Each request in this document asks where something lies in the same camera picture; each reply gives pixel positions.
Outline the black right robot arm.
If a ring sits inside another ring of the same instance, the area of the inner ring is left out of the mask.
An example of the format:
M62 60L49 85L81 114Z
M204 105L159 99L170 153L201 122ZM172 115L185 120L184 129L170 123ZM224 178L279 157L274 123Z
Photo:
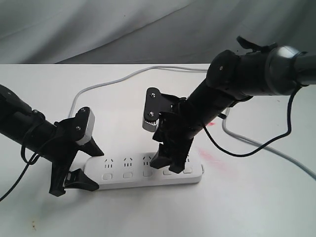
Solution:
M143 128L159 142L152 168L182 172L194 137L215 118L224 119L225 109L255 96L288 95L287 113L291 114L296 93L315 84L314 54L276 43L259 46L242 37L237 41L247 53L225 50L218 54L189 97L147 89Z

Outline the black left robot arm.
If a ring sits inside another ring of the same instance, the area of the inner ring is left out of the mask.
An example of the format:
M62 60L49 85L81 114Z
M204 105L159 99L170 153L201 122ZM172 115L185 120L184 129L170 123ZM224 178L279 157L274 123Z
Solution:
M50 123L13 91L0 87L1 134L21 145L20 155L26 167L35 164L39 157L51 162L49 193L56 197L64 195L66 189L99 189L81 169L70 171L79 151L92 157L103 156L92 137L94 123L89 107L81 108L72 118Z

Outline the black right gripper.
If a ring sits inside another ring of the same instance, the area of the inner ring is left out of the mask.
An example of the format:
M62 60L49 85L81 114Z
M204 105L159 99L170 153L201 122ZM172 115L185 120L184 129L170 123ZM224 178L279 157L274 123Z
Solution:
M185 97L162 95L161 98L158 128L153 135L159 146L150 167L160 169L168 166L169 171L180 173L185 169L193 142L193 138L189 138L190 123L186 118L188 104Z

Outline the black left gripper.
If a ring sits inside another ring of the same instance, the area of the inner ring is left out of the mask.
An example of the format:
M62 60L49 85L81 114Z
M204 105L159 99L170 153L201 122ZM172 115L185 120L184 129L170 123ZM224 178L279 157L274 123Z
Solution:
M91 180L82 169L70 171L79 146L72 139L75 131L74 118L67 118L56 122L56 133L51 143L49 151L52 154L52 169L49 193L56 197L64 195L65 189L80 189L86 191L96 191L99 185ZM82 151L91 157L103 156L103 151L91 137L90 141L82 146Z

